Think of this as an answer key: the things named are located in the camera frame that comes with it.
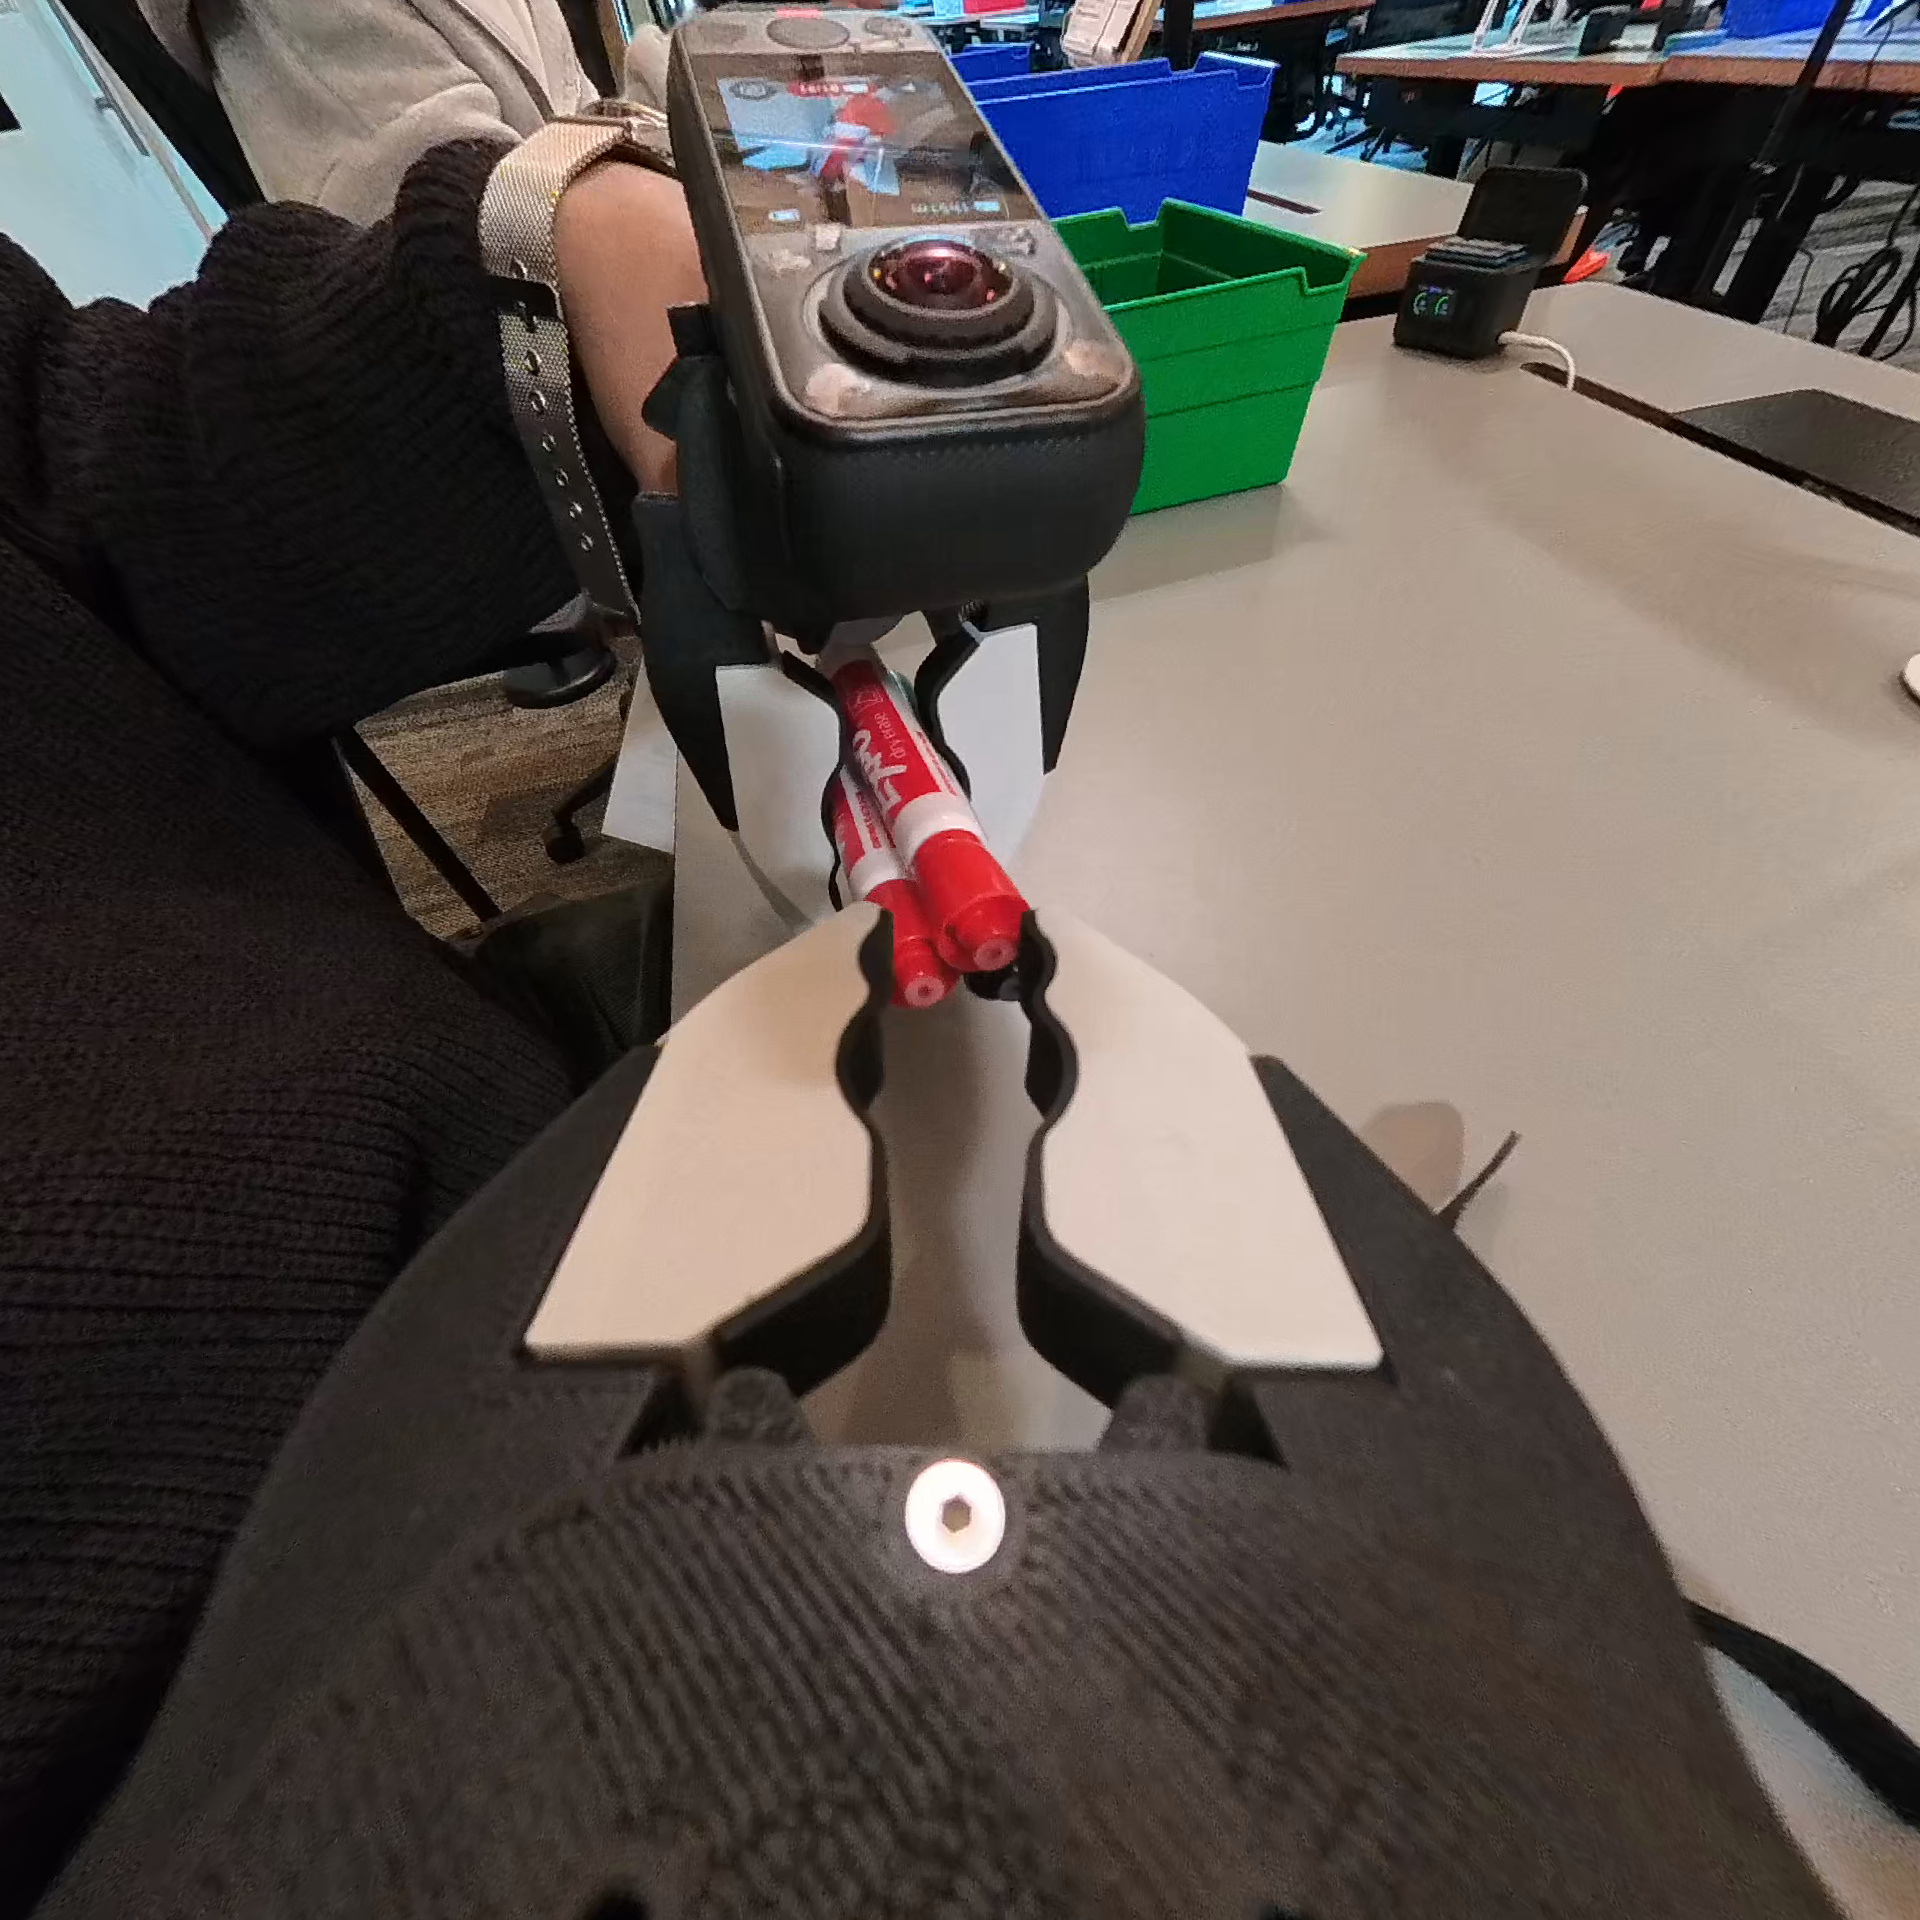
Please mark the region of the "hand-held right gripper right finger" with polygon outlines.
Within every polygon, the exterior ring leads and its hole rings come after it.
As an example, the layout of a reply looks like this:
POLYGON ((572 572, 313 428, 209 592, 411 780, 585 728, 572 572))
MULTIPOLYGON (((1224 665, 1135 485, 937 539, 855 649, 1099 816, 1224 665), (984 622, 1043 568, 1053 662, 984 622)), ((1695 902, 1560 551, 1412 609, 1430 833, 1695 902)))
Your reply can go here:
POLYGON ((1258 1059, 1184 985, 1076 919, 1018 949, 1018 1325, 1081 1389, 1372 1375, 1380 1335, 1258 1059))

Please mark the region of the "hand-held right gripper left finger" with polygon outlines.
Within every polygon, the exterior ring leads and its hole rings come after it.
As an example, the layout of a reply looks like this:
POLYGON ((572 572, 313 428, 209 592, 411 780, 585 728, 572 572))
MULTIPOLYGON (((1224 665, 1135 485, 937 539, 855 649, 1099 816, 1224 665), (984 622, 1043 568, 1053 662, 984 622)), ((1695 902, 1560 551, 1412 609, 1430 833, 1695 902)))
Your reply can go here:
POLYGON ((522 1332, 540 1360, 653 1360, 701 1400, 735 1368, 809 1393, 880 1332, 871 1128, 891 920, 852 903, 698 998, 658 1040, 522 1332))

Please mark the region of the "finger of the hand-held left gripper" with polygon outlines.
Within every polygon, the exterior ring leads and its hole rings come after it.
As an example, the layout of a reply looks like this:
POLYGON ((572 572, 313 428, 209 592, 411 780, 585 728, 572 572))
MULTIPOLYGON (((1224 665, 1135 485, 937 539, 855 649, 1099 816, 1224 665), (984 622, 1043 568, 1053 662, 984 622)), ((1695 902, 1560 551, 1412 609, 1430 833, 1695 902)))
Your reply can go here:
POLYGON ((731 850, 781 920, 837 911, 840 851, 829 790, 843 766, 843 717, 804 656, 720 665, 714 675, 731 764, 731 850))
POLYGON ((916 662, 916 714, 966 790, 987 846, 1023 862, 1044 782, 1037 626, 964 626, 916 662))

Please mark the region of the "red dry erase marker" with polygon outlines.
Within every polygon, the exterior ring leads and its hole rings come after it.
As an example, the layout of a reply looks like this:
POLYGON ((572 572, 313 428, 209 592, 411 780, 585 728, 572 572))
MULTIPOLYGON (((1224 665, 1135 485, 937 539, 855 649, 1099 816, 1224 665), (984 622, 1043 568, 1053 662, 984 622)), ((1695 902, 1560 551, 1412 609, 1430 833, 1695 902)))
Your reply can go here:
POLYGON ((916 885, 939 956, 966 976, 1007 969, 1018 956, 1030 903, 988 850, 904 682, 867 649, 840 661, 829 682, 855 777, 916 885))
POLYGON ((846 764, 827 786, 827 825, 840 897, 867 902, 891 919, 891 1003, 913 1011, 933 1009, 953 991, 957 974, 939 952, 937 927, 878 802, 846 764))

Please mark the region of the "green plastic bin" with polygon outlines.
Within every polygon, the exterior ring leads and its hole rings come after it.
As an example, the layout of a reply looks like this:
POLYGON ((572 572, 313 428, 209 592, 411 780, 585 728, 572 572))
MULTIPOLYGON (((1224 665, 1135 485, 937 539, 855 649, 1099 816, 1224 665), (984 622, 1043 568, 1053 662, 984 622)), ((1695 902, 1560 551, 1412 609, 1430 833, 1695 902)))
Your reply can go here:
POLYGON ((1288 479, 1358 252, 1165 199, 1057 220, 1135 359, 1146 439, 1134 511, 1288 479))

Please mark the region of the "person's left forearm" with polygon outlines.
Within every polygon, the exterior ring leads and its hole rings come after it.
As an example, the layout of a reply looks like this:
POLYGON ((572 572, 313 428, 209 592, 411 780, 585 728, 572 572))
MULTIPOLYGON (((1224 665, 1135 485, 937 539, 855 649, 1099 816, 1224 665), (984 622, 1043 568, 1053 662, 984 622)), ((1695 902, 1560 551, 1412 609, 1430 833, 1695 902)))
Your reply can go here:
POLYGON ((251 748, 495 670, 578 599, 516 439, 453 139, 363 227, 230 220, 149 306, 2 238, 2 649, 115 637, 251 748))

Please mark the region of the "black desk leg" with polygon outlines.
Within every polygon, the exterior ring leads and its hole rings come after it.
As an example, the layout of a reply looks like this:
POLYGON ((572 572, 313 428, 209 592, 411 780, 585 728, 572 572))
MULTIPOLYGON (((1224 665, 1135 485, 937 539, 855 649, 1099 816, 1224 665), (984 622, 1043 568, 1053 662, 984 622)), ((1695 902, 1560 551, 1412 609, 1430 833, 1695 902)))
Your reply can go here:
POLYGON ((380 802, 393 825, 408 838, 408 846, 431 865, 441 885, 467 908, 467 915, 478 925, 493 925, 501 919, 495 897, 479 885, 479 879, 467 867, 457 850, 428 820, 428 812, 400 786, 400 780, 380 761, 380 753, 363 740, 363 734, 338 731, 332 739, 332 752, 342 761, 342 766, 359 780, 359 786, 371 798, 371 802, 380 802))

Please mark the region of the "person's left hand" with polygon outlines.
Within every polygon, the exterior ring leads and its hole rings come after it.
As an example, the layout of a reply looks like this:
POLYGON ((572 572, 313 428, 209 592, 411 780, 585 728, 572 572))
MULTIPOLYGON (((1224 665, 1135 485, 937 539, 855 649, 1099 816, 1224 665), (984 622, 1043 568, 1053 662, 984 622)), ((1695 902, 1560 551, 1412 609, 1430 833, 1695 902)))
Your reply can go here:
POLYGON ((554 261, 597 425, 644 493, 677 493, 678 454, 644 404, 677 359, 670 309, 710 298, 683 187, 602 160, 563 188, 554 261))

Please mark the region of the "black office chair base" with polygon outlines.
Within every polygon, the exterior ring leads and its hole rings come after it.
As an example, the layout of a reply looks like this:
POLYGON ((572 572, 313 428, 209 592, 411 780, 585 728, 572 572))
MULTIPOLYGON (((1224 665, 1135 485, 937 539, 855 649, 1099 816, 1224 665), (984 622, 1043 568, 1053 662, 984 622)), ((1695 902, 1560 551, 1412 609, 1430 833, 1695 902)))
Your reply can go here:
MULTIPOLYGON (((626 724, 636 673, 636 621, 631 615, 575 595, 528 632, 526 646, 531 656, 504 673, 508 705, 564 708, 618 682, 618 723, 626 724)), ((609 799, 614 775, 618 748, 552 805, 543 825, 543 850, 554 865, 585 860, 588 837, 594 833, 585 816, 594 802, 605 805, 609 799)))

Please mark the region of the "blue plastic bin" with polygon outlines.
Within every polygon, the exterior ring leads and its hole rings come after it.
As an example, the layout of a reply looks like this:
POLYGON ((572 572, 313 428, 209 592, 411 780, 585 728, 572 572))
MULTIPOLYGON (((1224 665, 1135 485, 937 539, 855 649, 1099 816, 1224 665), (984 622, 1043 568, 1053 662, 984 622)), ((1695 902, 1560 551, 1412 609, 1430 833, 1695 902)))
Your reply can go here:
POLYGON ((1169 199, 1243 213, 1274 62, 1208 51, 1191 68, 1034 68, 1030 47, 950 62, 1048 220, 1116 209, 1154 223, 1169 199))

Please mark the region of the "person's black sweater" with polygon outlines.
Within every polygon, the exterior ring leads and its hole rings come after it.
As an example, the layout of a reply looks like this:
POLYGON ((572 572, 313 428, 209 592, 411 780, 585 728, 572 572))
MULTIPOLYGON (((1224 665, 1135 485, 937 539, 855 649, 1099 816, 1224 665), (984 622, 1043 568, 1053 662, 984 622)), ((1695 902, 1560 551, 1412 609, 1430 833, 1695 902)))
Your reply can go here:
POLYGON ((2 544, 2 1918, 338 1344, 646 1024, 428 937, 286 757, 2 544))

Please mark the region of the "black charger case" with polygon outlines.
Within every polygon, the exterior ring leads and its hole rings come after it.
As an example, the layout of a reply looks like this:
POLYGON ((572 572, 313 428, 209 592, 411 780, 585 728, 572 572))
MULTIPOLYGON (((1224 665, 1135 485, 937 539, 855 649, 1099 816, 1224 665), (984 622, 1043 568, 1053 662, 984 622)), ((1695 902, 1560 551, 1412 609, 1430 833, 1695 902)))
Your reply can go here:
POLYGON ((1412 265, 1392 343, 1465 361, 1499 354, 1578 231, 1582 199, 1578 168, 1490 168, 1455 231, 1412 265))

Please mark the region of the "wooden table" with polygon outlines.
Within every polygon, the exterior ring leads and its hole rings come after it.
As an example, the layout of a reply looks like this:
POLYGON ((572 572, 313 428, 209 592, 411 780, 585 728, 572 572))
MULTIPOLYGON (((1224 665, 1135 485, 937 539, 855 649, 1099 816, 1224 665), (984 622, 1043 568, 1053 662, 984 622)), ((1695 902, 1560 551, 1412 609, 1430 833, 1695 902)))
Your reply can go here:
MULTIPOLYGON (((1612 48, 1579 57, 1568 47, 1481 47, 1465 35, 1366 48, 1336 58, 1356 80, 1469 80, 1538 89, 1733 86, 1786 92, 1813 57, 1810 35, 1723 38, 1683 35, 1666 48, 1612 48)), ((1816 92, 1917 96, 1917 18, 1894 29, 1845 29, 1823 62, 1816 92)))

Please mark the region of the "dark flat panel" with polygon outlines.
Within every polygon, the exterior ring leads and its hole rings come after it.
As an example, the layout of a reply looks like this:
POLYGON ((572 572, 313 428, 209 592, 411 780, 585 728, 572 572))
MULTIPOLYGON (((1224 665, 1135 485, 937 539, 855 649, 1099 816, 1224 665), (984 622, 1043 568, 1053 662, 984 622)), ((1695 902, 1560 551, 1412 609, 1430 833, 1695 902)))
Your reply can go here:
POLYGON ((1666 412, 1578 377, 1570 393, 1729 465, 1917 539, 1917 422, 1879 404, 1793 387, 1666 412))

